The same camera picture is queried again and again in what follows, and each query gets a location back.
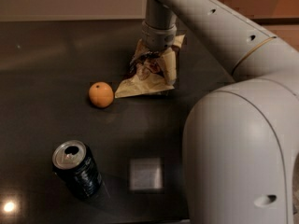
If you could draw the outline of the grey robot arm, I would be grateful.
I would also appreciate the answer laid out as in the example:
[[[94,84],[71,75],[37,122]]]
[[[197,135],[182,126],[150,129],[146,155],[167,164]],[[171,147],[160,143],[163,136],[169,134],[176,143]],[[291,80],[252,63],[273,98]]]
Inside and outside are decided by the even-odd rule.
[[[192,108],[182,141],[192,224],[294,224],[298,52],[217,0],[148,0],[143,36],[170,44],[178,16],[233,77]]]

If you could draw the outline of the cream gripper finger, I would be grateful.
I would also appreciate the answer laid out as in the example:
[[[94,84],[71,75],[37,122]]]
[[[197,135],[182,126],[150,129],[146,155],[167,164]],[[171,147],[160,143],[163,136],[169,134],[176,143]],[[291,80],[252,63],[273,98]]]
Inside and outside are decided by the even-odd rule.
[[[163,60],[162,71],[165,81],[168,85],[174,85],[177,79],[177,58],[176,53],[172,49],[167,49],[162,55]]]
[[[150,54],[149,48],[144,44],[142,39],[139,39],[136,44],[134,60],[146,58]]]

